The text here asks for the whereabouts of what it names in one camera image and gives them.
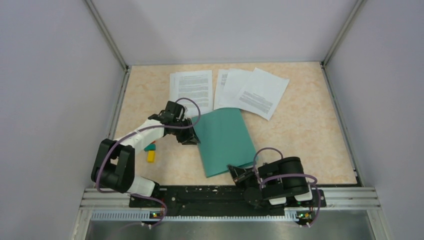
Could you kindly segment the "green file folder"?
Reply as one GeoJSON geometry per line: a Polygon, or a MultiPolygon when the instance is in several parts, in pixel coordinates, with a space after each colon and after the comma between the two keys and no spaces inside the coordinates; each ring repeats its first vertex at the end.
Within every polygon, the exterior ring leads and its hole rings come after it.
{"type": "Polygon", "coordinates": [[[220,108],[194,116],[194,131],[207,178],[228,171],[228,165],[248,167],[253,163],[256,149],[238,108],[220,108]]]}

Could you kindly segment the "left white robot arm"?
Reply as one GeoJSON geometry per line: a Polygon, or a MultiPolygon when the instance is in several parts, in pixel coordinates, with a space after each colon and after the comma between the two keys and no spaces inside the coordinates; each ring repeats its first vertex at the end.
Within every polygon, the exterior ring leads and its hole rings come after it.
{"type": "Polygon", "coordinates": [[[100,142],[91,172],[91,180],[100,193],[121,193],[141,196],[149,207],[160,202],[160,185],[148,178],[136,176],[135,158],[153,142],[173,135],[182,145],[197,145],[201,141],[195,132],[195,121],[186,117],[186,108],[178,101],[168,101],[165,109],[118,139],[100,142]]]}

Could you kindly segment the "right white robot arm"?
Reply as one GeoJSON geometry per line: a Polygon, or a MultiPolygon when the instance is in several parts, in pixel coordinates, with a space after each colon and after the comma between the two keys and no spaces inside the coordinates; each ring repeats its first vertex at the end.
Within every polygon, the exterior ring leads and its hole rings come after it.
{"type": "Polygon", "coordinates": [[[311,185],[318,182],[316,177],[304,173],[297,156],[260,167],[242,168],[229,164],[227,168],[235,185],[243,189],[244,200],[256,208],[285,205],[289,199],[299,206],[307,206],[314,198],[311,185]]]}

